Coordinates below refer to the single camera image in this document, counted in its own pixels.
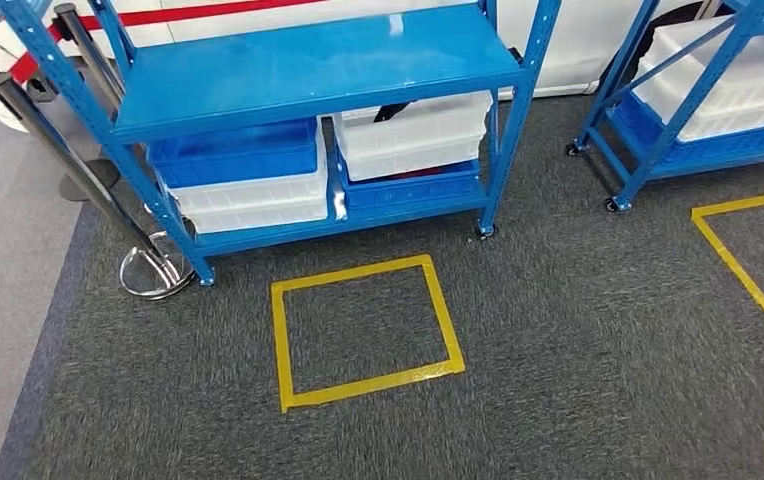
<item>yellow floor marking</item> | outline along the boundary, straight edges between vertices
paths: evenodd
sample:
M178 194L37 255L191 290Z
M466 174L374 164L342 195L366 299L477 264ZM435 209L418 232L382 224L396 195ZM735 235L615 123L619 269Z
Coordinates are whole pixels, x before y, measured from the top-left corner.
M379 273L394 272L413 267L421 267L423 270L426 284L429 287L429 296L432 300L432 307L435 309L435 316L438 317L438 324L441 327L441 335L444 338L444 345L447 347L447 355L449 356L449 359L443 362L412 368L402 372L381 375L366 380L359 380L310 392L294 393L294 382L291 375L291 356L288 347L288 325L287 317L285 315L283 294L291 290L342 282L345 280L367 277ZM282 406L282 413L287 412L290 407L319 405L321 403L333 402L344 398L363 395L365 393L420 382L430 378L448 375L450 373L460 373L465 370L464 357L462 356L459 342L456 339L456 332L453 328L452 320L450 319L450 313L447 311L447 304L444 301L444 295L441 292L441 284L438 282L438 275L435 272L435 267L432 264L432 259L429 255L417 255L414 257L350 268L337 272L274 282L270 287L270 294L273 307L273 334L276 341L276 369L279 375L279 400Z
M735 276L744 285L744 288L753 296L756 303L764 310L764 292L759 285L750 277L744 267L738 263L735 256L724 246L721 239L712 231L712 228L706 222L705 217L709 215L719 215L722 213L730 213L738 210L746 210L748 208L756 208L764 206L764 195L759 197L745 198L743 200L734 200L732 202L719 203L716 205L708 205L705 207L697 207L691 210L691 220L700 229L700 232L706 237L706 240L712 245L721 259L726 263L730 270L735 273Z

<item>carpet floor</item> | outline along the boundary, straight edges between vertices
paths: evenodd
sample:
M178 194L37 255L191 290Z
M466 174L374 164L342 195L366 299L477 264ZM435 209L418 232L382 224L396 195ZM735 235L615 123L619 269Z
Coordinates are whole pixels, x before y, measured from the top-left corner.
M14 475L764 479L764 312L690 218L764 194L764 165L657 182L608 213L563 156L589 104L534 102L486 241L461 214L283 245L151 303L119 287L126 246L100 220ZM764 208L710 224L764 282ZM466 371L281 413L270 284L422 253ZM446 358L419 270L285 306L298 392Z

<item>shelving unit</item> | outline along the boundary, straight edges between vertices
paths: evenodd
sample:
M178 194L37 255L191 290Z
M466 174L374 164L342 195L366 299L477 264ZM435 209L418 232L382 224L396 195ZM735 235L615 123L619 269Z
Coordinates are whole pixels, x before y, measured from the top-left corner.
M764 162L764 145L736 153L723 149L720 153L698 155L678 163L662 162L675 146L677 136L688 123L703 100L726 71L730 63L744 49L751 38L764 35L764 0L724 0L735 10L735 14L719 26L703 35L685 49L671 56L660 65L639 76L627 85L622 85L633 54L641 41L644 31L659 4L658 0L644 0L641 9L630 28L629 35L618 51L612 68L600 88L600 93L583 123L576 139L568 145L566 153L575 156L595 145L605 160L623 183L617 195L606 199L606 207L612 211L628 210L641 187L649 180L690 175L723 168ZM732 28L720 49L709 62L703 75L686 96L671 120L655 135L640 135L620 114L615 105L631 95L638 85L650 80L654 75L688 55L697 47ZM635 157L634 170L627 169L606 139L600 133L606 124L627 146Z
M493 234L559 3L539 1L518 62L497 36L496 0L145 48L135 48L109 2L91 0L125 84L114 122L26 0L0 0L0 13L207 285L214 282L207 257L423 217L479 210L479 231ZM497 90L507 86L516 94L500 136ZM132 153L138 142L477 90L494 98L486 136L490 180L465 197L339 218L334 204L343 191L330 152L326 220L190 235L172 198Z

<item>plastic crate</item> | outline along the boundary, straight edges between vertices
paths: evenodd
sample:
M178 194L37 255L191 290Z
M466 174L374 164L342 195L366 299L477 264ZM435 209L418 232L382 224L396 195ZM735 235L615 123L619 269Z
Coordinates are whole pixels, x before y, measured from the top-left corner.
M420 175L421 172L402 178L379 178L353 182L349 179L349 169L339 158L338 171L344 188L347 210L383 207L431 198L453 198L473 193L479 181L479 162L444 165L437 173Z
M653 44L644 56L644 60L654 66L664 62L720 25L726 18L726 16L715 17L658 27L653 33ZM731 29L721 33L668 66L657 77L668 82L684 98L706 70L706 66L730 31ZM703 102L703 107L710 111L757 105L764 105L764 36L750 40Z
M151 142L147 158L170 188L313 173L317 119Z
M632 128L644 145L652 147L665 125L647 104L630 92L616 107L617 114ZM764 146L764 127L740 133L695 140L693 142L675 141L671 149L660 160L663 164L675 164L683 161L696 161L703 157L718 157L722 154L733 155L739 152L751 152Z
M167 190L199 233L322 220L328 216L322 128L315 137L313 173Z
M349 178L361 181L459 163L479 156L489 92L429 98L373 123L378 107L333 115Z
M652 66L645 60L638 64L639 73ZM665 78L658 75L636 87L633 92L649 105L662 122L669 122L682 105L688 92L677 92ZM764 127L764 105L741 106L731 110L712 110L700 105L679 133L679 140L690 142Z

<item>chrome base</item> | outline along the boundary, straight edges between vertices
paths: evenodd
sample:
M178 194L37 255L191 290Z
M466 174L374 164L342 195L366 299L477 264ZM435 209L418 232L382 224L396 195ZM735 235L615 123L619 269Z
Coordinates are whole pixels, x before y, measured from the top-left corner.
M120 265L120 283L132 295L148 300L160 300L185 288L194 278L194 270L166 232L149 236L162 259L149 252L132 248Z

